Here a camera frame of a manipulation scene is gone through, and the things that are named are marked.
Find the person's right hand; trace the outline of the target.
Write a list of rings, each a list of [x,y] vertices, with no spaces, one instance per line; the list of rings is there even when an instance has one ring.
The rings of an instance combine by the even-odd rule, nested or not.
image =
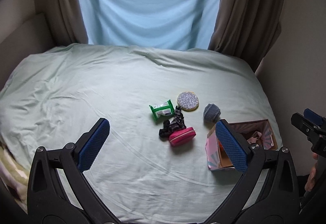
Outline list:
[[[316,160],[316,163],[314,164],[314,166],[312,166],[306,185],[304,187],[306,192],[310,192],[313,189],[316,181],[318,155],[313,152],[312,157],[314,160]]]

